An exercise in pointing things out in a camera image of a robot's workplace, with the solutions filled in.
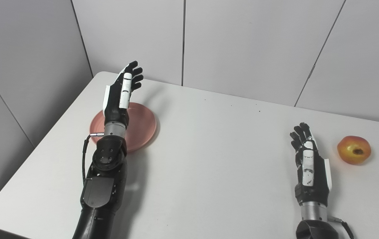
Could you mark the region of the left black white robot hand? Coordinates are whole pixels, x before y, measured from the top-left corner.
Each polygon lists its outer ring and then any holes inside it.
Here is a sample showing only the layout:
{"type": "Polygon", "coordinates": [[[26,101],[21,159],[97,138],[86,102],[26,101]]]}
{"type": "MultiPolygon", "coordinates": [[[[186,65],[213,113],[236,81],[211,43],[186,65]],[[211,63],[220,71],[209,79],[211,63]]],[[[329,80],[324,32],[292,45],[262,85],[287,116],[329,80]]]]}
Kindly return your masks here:
{"type": "Polygon", "coordinates": [[[141,81],[144,79],[142,72],[143,69],[138,67],[138,61],[132,61],[121,70],[112,85],[106,86],[103,102],[103,115],[105,117],[104,124],[114,121],[123,124],[125,127],[129,125],[130,117],[127,109],[119,106],[124,75],[126,73],[132,74],[130,89],[131,96],[133,91],[142,86],[141,81]]]}

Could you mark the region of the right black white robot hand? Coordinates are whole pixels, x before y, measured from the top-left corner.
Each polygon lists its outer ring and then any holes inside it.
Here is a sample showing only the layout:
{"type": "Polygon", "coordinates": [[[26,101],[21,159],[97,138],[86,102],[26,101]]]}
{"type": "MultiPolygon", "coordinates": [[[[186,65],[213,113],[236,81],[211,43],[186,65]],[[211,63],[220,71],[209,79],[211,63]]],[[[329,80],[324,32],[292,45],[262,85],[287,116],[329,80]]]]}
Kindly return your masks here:
{"type": "Polygon", "coordinates": [[[297,166],[298,182],[295,186],[297,202],[299,204],[316,202],[327,207],[332,189],[329,159],[320,156],[317,142],[308,124],[301,122],[296,125],[290,137],[297,166]]]}

